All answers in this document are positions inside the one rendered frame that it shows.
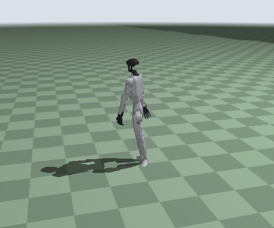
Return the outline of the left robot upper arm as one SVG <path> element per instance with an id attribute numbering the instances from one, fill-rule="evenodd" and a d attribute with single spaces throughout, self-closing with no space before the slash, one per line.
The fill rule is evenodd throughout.
<path id="1" fill-rule="evenodd" d="M 131 78 L 131 77 L 127 78 L 126 81 L 125 81 L 125 90 L 124 90 L 125 94 L 124 94 L 124 96 L 126 97 L 126 100 L 129 97 L 130 89 L 131 89 L 133 83 L 134 83 L 134 79 Z"/>

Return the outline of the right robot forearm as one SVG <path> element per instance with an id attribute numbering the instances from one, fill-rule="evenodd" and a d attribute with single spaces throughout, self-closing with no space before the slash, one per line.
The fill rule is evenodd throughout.
<path id="1" fill-rule="evenodd" d="M 142 104 L 143 107 L 146 107 L 145 97 L 144 96 L 145 96 L 145 93 L 143 92 L 142 99 L 140 99 L 140 102 L 141 102 L 141 104 Z"/>

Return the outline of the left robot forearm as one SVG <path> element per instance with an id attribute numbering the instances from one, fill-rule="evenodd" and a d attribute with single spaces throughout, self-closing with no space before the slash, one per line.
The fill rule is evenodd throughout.
<path id="1" fill-rule="evenodd" d="M 126 97 L 124 95 L 122 95 L 121 96 L 121 104 L 120 104 L 119 111 L 118 111 L 119 115 L 121 115 L 121 113 L 124 112 L 126 104 L 127 104 Z"/>

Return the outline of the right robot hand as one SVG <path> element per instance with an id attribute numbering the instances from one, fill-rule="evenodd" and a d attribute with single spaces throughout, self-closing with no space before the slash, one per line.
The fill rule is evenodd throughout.
<path id="1" fill-rule="evenodd" d="M 145 119 L 146 119 L 146 117 L 147 117 L 147 115 L 148 115 L 148 113 L 149 113 L 149 110 L 147 109 L 147 106 L 146 107 L 143 107 L 143 113 L 144 113 L 144 116 L 145 116 Z M 149 115 L 150 115 L 150 113 L 149 113 Z M 149 115 L 148 115 L 148 117 L 149 117 Z M 151 115 L 150 115 L 151 116 Z M 142 114 L 142 117 L 143 117 L 143 114 Z M 147 118 L 148 118 L 147 117 Z M 150 117 L 149 117 L 150 118 Z"/>

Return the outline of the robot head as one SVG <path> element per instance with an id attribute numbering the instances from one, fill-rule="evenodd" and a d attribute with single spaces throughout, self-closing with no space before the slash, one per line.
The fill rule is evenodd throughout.
<path id="1" fill-rule="evenodd" d="M 136 70 L 133 70 L 132 67 L 139 64 L 139 61 L 137 59 L 129 59 L 126 64 L 128 65 L 128 71 L 132 72 L 133 76 L 139 76 L 139 74 L 136 72 Z M 131 69 L 130 69 L 131 66 Z"/>

